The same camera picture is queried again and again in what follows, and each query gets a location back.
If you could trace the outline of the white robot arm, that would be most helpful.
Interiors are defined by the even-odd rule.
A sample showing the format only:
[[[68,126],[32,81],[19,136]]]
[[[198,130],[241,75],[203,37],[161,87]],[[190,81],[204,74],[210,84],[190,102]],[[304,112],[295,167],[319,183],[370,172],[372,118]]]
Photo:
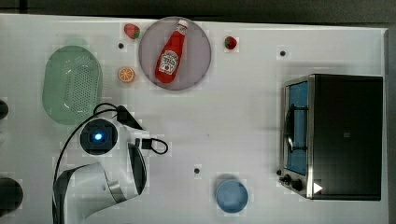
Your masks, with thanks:
[[[53,224],[82,224],[96,212],[141,195],[148,179],[142,152],[147,137],[149,132],[115,119],[84,124],[77,148],[94,162],[65,170],[55,181]]]

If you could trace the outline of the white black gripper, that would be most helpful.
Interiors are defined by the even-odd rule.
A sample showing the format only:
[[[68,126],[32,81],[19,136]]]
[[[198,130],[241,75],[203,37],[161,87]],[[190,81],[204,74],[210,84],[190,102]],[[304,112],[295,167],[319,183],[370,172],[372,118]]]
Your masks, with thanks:
[[[144,130],[139,124],[123,124],[127,132],[127,140],[137,146],[143,156],[148,156],[151,151],[151,137],[149,131]]]

